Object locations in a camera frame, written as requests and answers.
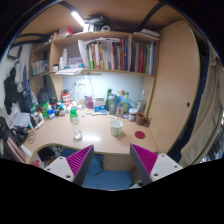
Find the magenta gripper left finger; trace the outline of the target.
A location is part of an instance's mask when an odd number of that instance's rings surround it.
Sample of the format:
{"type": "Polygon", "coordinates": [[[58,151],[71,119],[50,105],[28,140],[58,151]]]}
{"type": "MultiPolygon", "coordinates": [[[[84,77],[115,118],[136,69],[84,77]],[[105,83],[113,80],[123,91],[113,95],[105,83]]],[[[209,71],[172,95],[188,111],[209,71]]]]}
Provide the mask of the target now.
{"type": "Polygon", "coordinates": [[[45,171],[81,186],[93,156],[94,146],[90,145],[68,157],[58,157],[45,171]]]}

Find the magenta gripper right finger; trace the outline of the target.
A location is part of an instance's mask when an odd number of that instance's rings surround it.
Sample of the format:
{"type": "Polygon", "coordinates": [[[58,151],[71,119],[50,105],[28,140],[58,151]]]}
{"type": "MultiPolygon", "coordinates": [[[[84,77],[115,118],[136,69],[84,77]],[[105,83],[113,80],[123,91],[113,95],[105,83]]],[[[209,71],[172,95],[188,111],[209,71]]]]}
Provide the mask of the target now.
{"type": "Polygon", "coordinates": [[[182,169],[167,154],[156,155],[134,144],[130,145],[130,155],[143,185],[155,182],[182,169]]]}

